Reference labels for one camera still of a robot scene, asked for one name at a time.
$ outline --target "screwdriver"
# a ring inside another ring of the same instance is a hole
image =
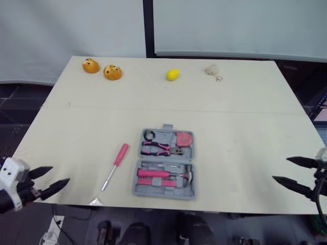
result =
[[[102,188],[101,188],[101,191],[104,191],[107,187],[107,184],[111,178],[111,176],[113,175],[115,169],[117,166],[119,166],[120,162],[122,161],[123,157],[125,156],[126,152],[127,152],[127,149],[128,149],[128,144],[123,144],[121,150],[119,151],[117,157],[116,157],[116,160],[114,161],[113,163],[113,168],[110,172],[110,174],[108,175],[106,181],[104,182]]]

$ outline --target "white curtain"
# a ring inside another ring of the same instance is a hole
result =
[[[71,55],[145,57],[142,0],[0,0],[0,82],[54,84]]]
[[[160,56],[327,62],[327,0],[153,0]]]

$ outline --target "pliers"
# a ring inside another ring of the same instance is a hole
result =
[[[164,149],[164,151],[161,152],[147,152],[147,151],[141,151],[141,155],[147,155],[147,156],[170,156],[171,154],[174,155],[183,155],[184,151],[179,147],[170,147],[168,144],[161,144],[158,142],[153,141],[144,141],[142,142],[142,145],[146,146],[157,146],[159,148]]]

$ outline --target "open tool box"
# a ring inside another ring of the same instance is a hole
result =
[[[194,136],[190,131],[144,129],[132,192],[149,197],[194,200],[196,197]]]

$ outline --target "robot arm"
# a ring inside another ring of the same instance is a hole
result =
[[[52,167],[30,167],[21,160],[7,158],[0,170],[0,213],[20,210],[38,198],[45,200],[66,186],[69,179],[59,180],[45,190],[36,190],[34,179],[45,175]]]
[[[287,160],[301,167],[317,169],[314,174],[314,177],[316,178],[316,186],[313,190],[305,185],[298,184],[295,180],[286,177],[273,176],[273,178],[282,186],[294,192],[300,193],[306,198],[309,198],[312,202],[315,202],[317,205],[321,224],[327,229],[327,220],[321,210],[319,201],[320,195],[327,196],[327,148],[320,149],[316,159],[306,157],[290,157],[287,158]]]

